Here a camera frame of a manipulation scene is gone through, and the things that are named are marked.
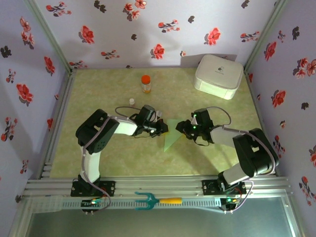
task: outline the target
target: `table surface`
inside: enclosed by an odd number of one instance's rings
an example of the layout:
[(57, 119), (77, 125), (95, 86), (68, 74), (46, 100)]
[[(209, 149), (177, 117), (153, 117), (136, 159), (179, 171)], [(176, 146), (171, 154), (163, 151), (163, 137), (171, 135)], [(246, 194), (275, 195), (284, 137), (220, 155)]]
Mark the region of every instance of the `table surface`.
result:
[[(114, 115), (118, 106), (134, 98), (137, 108), (144, 104), (162, 111), (162, 118), (187, 120), (194, 110), (219, 106), (233, 119), (230, 127), (260, 128), (259, 119), (245, 77), (231, 100), (196, 90), (192, 85), (196, 68), (145, 68), (79, 70), (77, 72), (51, 171), (51, 178), (72, 178), (80, 173), (81, 151), (75, 132), (97, 109)], [(152, 92), (142, 92), (140, 78), (150, 75)], [(128, 116), (135, 111), (121, 109)], [(209, 110), (214, 124), (228, 122), (218, 109)], [(238, 162), (234, 148), (219, 144), (196, 145), (181, 136), (166, 152), (164, 136), (129, 137), (115, 134), (101, 153), (100, 174), (109, 176), (215, 175)]]

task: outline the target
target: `bracket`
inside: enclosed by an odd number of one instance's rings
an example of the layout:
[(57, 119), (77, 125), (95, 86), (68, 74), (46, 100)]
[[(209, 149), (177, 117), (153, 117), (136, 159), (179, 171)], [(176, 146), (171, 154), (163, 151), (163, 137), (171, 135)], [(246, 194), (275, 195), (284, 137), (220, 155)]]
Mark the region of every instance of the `bracket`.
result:
[(245, 183), (239, 182), (236, 186), (234, 186), (232, 189), (226, 190), (225, 192), (221, 191), (218, 188), (217, 179), (211, 179), (211, 180), (202, 180), (202, 189), (203, 189), (203, 195), (204, 196), (210, 196), (210, 195), (240, 195), (240, 192), (236, 190), (235, 188), (238, 188), (241, 191), (241, 194), (246, 194), (246, 187)]
[[(99, 181), (97, 186), (105, 190), (110, 197), (114, 196), (115, 181)], [(84, 188), (80, 181), (74, 181), (71, 188), (71, 197), (102, 197), (103, 193), (92, 187), (92, 190)]]

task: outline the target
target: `small white bottle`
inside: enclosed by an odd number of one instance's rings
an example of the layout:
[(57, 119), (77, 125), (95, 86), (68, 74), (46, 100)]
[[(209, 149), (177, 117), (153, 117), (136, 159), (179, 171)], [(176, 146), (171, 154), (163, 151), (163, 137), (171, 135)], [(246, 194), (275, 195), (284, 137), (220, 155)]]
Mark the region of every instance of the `small white bottle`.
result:
[(129, 105), (130, 107), (135, 107), (135, 100), (133, 98), (129, 99)]

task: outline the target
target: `orange bottle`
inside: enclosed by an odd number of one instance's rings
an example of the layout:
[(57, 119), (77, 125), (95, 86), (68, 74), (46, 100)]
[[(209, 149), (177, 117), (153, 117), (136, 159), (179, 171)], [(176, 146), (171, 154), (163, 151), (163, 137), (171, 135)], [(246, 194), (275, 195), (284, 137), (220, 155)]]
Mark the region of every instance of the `orange bottle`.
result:
[(152, 85), (150, 83), (150, 76), (149, 75), (142, 76), (142, 89), (143, 89), (143, 92), (145, 92), (145, 93), (149, 93), (152, 91)]

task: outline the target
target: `glass panel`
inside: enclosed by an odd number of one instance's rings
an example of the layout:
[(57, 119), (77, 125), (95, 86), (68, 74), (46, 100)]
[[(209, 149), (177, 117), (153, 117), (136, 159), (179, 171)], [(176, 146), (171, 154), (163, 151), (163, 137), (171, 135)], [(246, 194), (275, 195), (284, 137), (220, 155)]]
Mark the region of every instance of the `glass panel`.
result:
[(253, 198), (231, 214), (199, 209), (81, 210), (34, 214), (28, 237), (289, 237), (280, 197)]

